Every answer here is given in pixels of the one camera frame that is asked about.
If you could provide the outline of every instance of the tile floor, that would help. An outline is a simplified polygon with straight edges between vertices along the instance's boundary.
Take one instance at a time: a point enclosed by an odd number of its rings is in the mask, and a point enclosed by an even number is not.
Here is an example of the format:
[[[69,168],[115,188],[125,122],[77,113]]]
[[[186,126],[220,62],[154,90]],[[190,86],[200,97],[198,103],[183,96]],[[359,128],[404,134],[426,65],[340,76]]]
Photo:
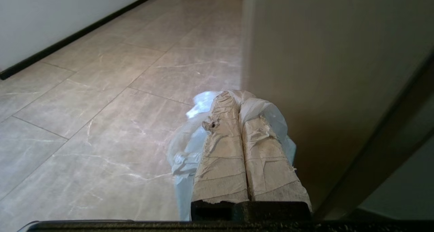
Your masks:
[[[166,149],[192,97],[240,87],[242,0],[149,0],[0,82],[0,230],[178,220]]]

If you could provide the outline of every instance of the black plastic edge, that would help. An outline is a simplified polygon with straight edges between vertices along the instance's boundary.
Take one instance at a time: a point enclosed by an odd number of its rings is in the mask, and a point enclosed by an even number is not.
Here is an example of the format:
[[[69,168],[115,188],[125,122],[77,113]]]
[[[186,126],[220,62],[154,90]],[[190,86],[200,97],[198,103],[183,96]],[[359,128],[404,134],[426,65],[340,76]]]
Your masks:
[[[39,60],[50,55],[51,53],[54,53],[57,50],[60,50],[61,48],[70,44],[71,42],[81,38],[82,36],[85,36],[86,34],[94,31],[95,29],[101,27],[102,25],[106,24],[107,22],[110,22],[111,20],[115,19],[116,17],[121,16],[122,14],[124,14],[127,11],[143,4],[146,1],[147,0],[137,0],[137,1],[129,4],[128,6],[125,6],[124,8],[122,8],[122,9],[98,20],[97,22],[87,26],[86,28],[83,28],[82,30],[76,32],[75,34],[72,34],[72,35],[66,37],[65,39],[60,40],[59,42],[55,43],[54,45],[51,45],[51,46],[33,54],[33,55],[31,55],[30,57],[27,57],[26,59],[22,60],[21,62],[15,64],[9,68],[6,68],[2,72],[0,72],[0,79],[5,80],[5,79],[11,77],[12,75],[25,69],[26,67],[34,64],[35,62],[38,62]]]

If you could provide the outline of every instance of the plastic bag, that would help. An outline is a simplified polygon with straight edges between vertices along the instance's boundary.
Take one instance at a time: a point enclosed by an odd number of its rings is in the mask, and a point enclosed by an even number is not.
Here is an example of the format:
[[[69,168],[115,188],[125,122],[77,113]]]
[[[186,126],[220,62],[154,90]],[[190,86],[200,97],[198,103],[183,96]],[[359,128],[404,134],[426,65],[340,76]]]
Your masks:
[[[241,105],[240,124],[263,114],[271,128],[276,133],[282,149],[293,164],[296,145],[287,136],[288,127],[279,109],[266,100],[258,99],[248,91],[228,91]],[[188,121],[177,130],[175,137],[169,143],[167,160],[172,166],[175,176],[175,190],[178,202],[178,212],[181,220],[190,220],[191,196],[193,180],[200,163],[203,144],[207,133],[202,122],[209,115],[212,102],[221,92],[206,91],[194,97],[194,107],[186,113]]]

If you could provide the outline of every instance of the white wall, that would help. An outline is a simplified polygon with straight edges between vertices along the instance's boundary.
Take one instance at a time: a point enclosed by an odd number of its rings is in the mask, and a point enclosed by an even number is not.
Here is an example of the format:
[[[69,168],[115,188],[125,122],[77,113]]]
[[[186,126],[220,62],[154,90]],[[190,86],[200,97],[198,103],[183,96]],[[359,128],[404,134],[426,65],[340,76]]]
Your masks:
[[[434,45],[433,0],[245,0],[243,89],[279,107],[314,208]]]
[[[0,71],[136,0],[0,0]]]
[[[359,208],[395,219],[434,219],[434,137]]]

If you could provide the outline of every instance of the white plastic bag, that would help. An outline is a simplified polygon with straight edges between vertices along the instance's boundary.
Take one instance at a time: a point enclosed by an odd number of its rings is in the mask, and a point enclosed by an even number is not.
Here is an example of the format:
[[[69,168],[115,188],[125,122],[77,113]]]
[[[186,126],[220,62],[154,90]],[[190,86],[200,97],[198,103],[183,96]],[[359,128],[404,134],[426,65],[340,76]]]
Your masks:
[[[169,143],[167,160],[172,166],[175,176],[175,190],[178,200],[178,211],[181,220],[190,220],[191,196],[193,192],[193,179],[203,150],[207,133],[202,122],[209,115],[211,104],[221,92],[206,91],[194,97],[194,107],[186,113],[189,120],[177,130],[175,137]],[[293,164],[296,145],[287,136],[287,124],[279,109],[271,102],[258,99],[248,91],[233,90],[229,93],[241,105],[240,124],[262,113],[276,133],[282,149]]]

